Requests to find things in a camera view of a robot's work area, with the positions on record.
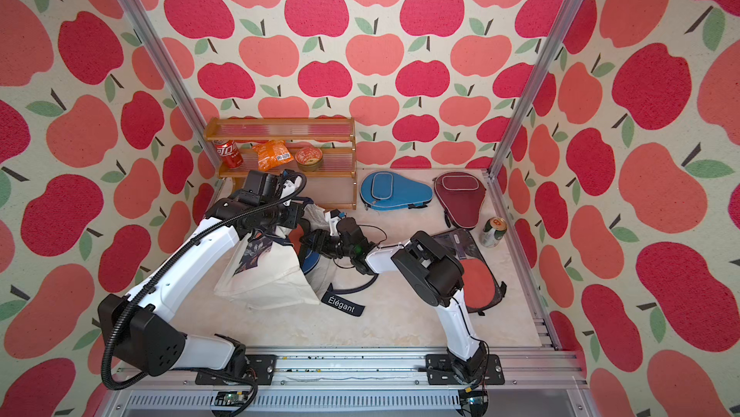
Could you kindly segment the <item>dark blue paddle case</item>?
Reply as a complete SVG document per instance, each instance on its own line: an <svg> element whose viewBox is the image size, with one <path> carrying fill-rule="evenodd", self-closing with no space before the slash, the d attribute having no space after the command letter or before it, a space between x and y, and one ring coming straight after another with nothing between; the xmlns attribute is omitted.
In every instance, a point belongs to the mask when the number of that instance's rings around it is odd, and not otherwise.
<svg viewBox="0 0 740 417"><path fill-rule="evenodd" d="M303 259L301 260L301 269L303 274L306 276L307 274L312 272L318 265L320 259L321 255L316 251L311 251L310 249L306 251L304 253Z"/></svg>

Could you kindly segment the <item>light blue paddle case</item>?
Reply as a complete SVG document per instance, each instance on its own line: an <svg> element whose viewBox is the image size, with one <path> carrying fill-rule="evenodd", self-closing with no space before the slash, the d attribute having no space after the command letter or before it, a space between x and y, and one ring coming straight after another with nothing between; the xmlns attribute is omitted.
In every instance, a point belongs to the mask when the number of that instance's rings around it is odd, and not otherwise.
<svg viewBox="0 0 740 417"><path fill-rule="evenodd" d="M360 185L363 204L377 211L425 208L433 198L430 186L395 172L372 172Z"/></svg>

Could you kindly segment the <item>white canvas tote bag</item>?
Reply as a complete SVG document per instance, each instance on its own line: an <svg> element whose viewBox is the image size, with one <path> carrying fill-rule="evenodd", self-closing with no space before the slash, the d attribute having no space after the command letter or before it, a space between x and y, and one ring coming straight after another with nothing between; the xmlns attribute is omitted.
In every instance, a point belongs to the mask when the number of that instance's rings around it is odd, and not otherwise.
<svg viewBox="0 0 740 417"><path fill-rule="evenodd" d="M295 305L325 303L359 317L362 307L343 301L346 295L366 290L375 278L354 288L337 288L333 278L336 259L321 259L316 268L303 274L301 260L309 250L300 239L316 229L329 229L325 213L310 204L294 229L277 227L273 233L258 234L237 245L214 293L221 299L252 310L271 310Z"/></svg>

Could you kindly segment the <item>maroon paddle case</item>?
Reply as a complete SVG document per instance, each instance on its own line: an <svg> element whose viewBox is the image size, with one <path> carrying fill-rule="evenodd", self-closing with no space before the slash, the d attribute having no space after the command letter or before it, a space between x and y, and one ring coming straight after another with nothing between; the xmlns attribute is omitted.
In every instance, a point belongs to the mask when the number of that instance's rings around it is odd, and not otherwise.
<svg viewBox="0 0 740 417"><path fill-rule="evenodd" d="M434 180L434 193L449 227L476 228L487 195L483 183L467 172L446 172Z"/></svg>

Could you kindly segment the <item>black paddle case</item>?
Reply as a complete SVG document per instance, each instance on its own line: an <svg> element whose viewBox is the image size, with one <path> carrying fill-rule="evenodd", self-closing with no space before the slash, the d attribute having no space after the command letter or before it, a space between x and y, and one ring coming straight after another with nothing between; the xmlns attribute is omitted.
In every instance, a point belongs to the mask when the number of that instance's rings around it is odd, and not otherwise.
<svg viewBox="0 0 740 417"><path fill-rule="evenodd" d="M468 313L484 316L503 301L507 285L496 279L468 230L457 228L434 235L433 238L453 253L464 268L462 281Z"/></svg>

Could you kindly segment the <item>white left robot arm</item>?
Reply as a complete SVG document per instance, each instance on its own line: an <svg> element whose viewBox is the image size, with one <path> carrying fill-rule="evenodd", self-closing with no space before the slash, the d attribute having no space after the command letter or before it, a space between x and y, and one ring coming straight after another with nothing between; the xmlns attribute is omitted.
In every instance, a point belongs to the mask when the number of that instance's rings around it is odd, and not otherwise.
<svg viewBox="0 0 740 417"><path fill-rule="evenodd" d="M293 228L302 216L302 172L251 172L244 189L216 201L191 237L151 276L124 296L98 305L104 338L100 376L124 390L171 370L197 372L258 389L242 343L223 335L202 337L171 324L181 303L227 252L254 233Z"/></svg>

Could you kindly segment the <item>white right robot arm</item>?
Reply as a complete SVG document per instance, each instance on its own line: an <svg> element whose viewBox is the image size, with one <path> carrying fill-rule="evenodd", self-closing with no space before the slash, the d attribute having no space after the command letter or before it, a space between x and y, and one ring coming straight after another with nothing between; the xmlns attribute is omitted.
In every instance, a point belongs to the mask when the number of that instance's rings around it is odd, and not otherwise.
<svg viewBox="0 0 740 417"><path fill-rule="evenodd" d="M484 315L499 304L507 286L499 282L466 229L431 236L420 230L396 245L377 245L353 218L341 218L323 229L306 219L299 222L299 260L313 253L330 260L347 258L351 268L376 280L398 272L416 295L435 308L447 341L442 370L471 387L488 380L493 364L488 343L471 324L472 314Z"/></svg>

